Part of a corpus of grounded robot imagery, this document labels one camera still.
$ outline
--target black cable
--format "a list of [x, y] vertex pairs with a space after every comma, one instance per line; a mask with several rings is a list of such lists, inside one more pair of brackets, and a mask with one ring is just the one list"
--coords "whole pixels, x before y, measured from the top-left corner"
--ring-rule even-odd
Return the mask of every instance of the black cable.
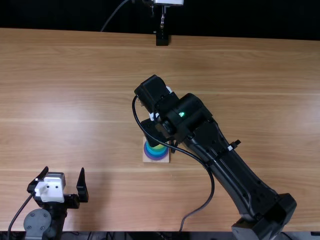
[[197, 209], [193, 210], [192, 212], [188, 213], [187, 215], [185, 215], [185, 216], [183, 217], [183, 219], [182, 219], [182, 221], [181, 221], [181, 225], [180, 225], [180, 230], [179, 230], [179, 232], [181, 232], [182, 229], [183, 229], [183, 227], [184, 227], [185, 220], [186, 220], [189, 216], [191, 216], [191, 215], [199, 212], [200, 210], [204, 209], [204, 208], [210, 203], [210, 201], [211, 201], [211, 199], [213, 198], [214, 193], [215, 193], [215, 180], [214, 180], [214, 177], [212, 176], [212, 173], [211, 173], [210, 169], [209, 169], [208, 166], [206, 165], [206, 163], [205, 163], [204, 161], [202, 161], [198, 156], [196, 156], [196, 155], [192, 154], [191, 152], [186, 151], [186, 150], [184, 150], [184, 149], [182, 149], [182, 148], [179, 148], [179, 147], [176, 147], [176, 146], [172, 146], [172, 145], [170, 145], [170, 144], [167, 144], [167, 143], [165, 143], [165, 142], [162, 142], [162, 141], [154, 138], [152, 135], [150, 135], [150, 134], [144, 129], [144, 127], [141, 125], [141, 122], [139, 121], [139, 118], [138, 118], [137, 112], [136, 112], [136, 100], [137, 100], [137, 98], [138, 98], [137, 96], [134, 96], [134, 98], [133, 98], [133, 100], [132, 100], [132, 112], [133, 112], [134, 119], [135, 119], [136, 123], [138, 124], [139, 128], [140, 128], [146, 135], [148, 135], [149, 138], [151, 138], [152, 140], [156, 141], [157, 143], [159, 143], [159, 144], [161, 144], [161, 145], [163, 145], [163, 146], [165, 146], [165, 147], [168, 147], [168, 148], [170, 148], [170, 149], [174, 149], [174, 150], [176, 150], [176, 151], [178, 151], [178, 152], [181, 152], [181, 153], [183, 153], [183, 154], [186, 154], [186, 155], [188, 155], [189, 157], [195, 159], [197, 162], [199, 162], [199, 163], [204, 167], [204, 169], [207, 171], [207, 173], [209, 174], [209, 177], [210, 177], [210, 181], [211, 181], [211, 192], [210, 192], [210, 195], [209, 195], [208, 199], [205, 201], [205, 203], [204, 203], [203, 205], [201, 205], [200, 207], [198, 207]]
[[91, 234], [92, 234], [92, 231], [89, 233], [89, 236], [88, 236], [88, 238], [86, 240], [90, 239]]
[[286, 234], [285, 232], [281, 232], [283, 235], [285, 235], [288, 239], [293, 240], [292, 237], [290, 237], [288, 234]]
[[25, 206], [28, 204], [28, 202], [30, 201], [30, 199], [33, 198], [33, 196], [36, 194], [36, 192], [33, 192], [30, 194], [30, 196], [28, 196], [28, 198], [25, 200], [25, 202], [22, 204], [22, 206], [20, 207], [20, 209], [16, 212], [16, 214], [14, 215], [12, 221], [10, 222], [9, 228], [8, 228], [8, 232], [7, 232], [7, 236], [6, 239], [10, 240], [10, 232], [12, 229], [12, 226], [14, 225], [17, 217], [19, 216], [19, 214], [22, 212], [22, 210], [25, 208]]
[[63, 234], [73, 234], [76, 236], [80, 235], [80, 233], [78, 231], [64, 231], [61, 235], [63, 235]]
[[113, 13], [111, 14], [111, 16], [105, 21], [103, 27], [101, 28], [100, 32], [103, 32], [106, 28], [106, 26], [108, 25], [108, 23], [110, 22], [110, 20], [114, 17], [114, 15], [118, 12], [118, 10], [129, 0], [123, 0], [123, 2], [120, 3], [120, 5], [113, 11]]

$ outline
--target wooden table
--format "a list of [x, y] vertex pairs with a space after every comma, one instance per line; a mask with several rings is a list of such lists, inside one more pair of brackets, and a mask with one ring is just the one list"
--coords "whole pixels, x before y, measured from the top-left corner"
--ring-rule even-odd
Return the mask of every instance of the wooden table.
[[[177, 231], [210, 192], [204, 169], [176, 153], [143, 164], [134, 89], [153, 74], [178, 96], [191, 92], [237, 152], [297, 209], [286, 231], [320, 227], [320, 42], [0, 29], [0, 230], [45, 167], [76, 193], [81, 167], [89, 203], [69, 210], [65, 231]], [[141, 120], [147, 118], [138, 108]], [[215, 182], [209, 206], [185, 231], [230, 231], [239, 218]], [[14, 225], [23, 230], [32, 200]]]

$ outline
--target black wall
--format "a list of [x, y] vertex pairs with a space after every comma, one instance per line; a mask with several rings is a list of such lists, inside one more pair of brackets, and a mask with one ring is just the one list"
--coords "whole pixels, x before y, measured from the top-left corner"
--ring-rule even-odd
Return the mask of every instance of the black wall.
[[[99, 31], [120, 2], [0, 0], [0, 27]], [[320, 0], [184, 0], [183, 7], [168, 9], [167, 21], [172, 35], [319, 40]], [[127, 2], [105, 29], [154, 30], [142, 0]]]

